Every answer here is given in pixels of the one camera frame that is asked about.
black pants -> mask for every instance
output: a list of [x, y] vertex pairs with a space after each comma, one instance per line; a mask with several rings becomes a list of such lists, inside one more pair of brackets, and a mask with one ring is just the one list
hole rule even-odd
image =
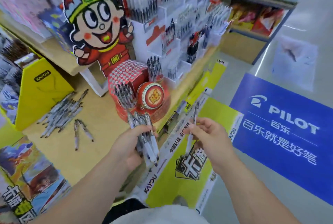
[[106, 214], [102, 224], [109, 224], [115, 219], [118, 219], [120, 216], [144, 208], [147, 207], [137, 199], [128, 199], [127, 201], [112, 207], [111, 210]]

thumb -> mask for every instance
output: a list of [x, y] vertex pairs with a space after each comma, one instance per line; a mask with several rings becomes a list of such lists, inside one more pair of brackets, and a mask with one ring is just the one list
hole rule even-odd
[[209, 137], [209, 134], [207, 134], [204, 130], [200, 129], [195, 124], [190, 124], [189, 130], [192, 134], [194, 134], [197, 138], [199, 138], [199, 140], [203, 142]]
[[136, 126], [134, 129], [130, 129], [128, 131], [128, 133], [130, 136], [137, 137], [140, 134], [142, 134], [144, 132], [148, 132], [151, 129], [152, 129], [152, 126], [150, 126], [150, 125], [139, 125], [139, 126]]

grey tile floor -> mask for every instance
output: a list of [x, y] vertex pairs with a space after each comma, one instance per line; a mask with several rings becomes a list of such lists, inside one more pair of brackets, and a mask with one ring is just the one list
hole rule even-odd
[[[212, 97], [229, 105], [244, 73], [250, 72], [257, 77], [333, 108], [332, 12], [332, 0], [299, 0], [298, 6], [278, 33], [278, 35], [283, 34], [318, 46], [313, 92], [302, 90], [291, 83], [281, 82], [272, 76], [271, 65], [277, 44], [276, 40], [273, 40], [266, 53], [261, 56], [255, 66], [228, 55], [219, 54], [219, 57], [229, 62], [229, 65], [215, 87]], [[247, 167], [266, 184], [303, 224], [333, 222], [333, 206], [249, 156], [238, 150], [236, 152]], [[214, 185], [203, 216], [211, 224], [238, 223], [230, 196], [220, 178]]]

yellow belt buckle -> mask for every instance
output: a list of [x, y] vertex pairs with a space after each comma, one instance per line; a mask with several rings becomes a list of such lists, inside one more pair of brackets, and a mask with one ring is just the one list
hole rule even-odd
[[114, 57], [111, 58], [111, 63], [114, 65], [116, 62], [120, 60], [119, 55], [115, 55]]

blue floor sticker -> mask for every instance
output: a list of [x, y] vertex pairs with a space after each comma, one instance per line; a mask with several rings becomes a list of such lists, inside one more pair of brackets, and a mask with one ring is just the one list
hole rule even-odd
[[235, 148], [333, 205], [333, 109], [245, 74]]

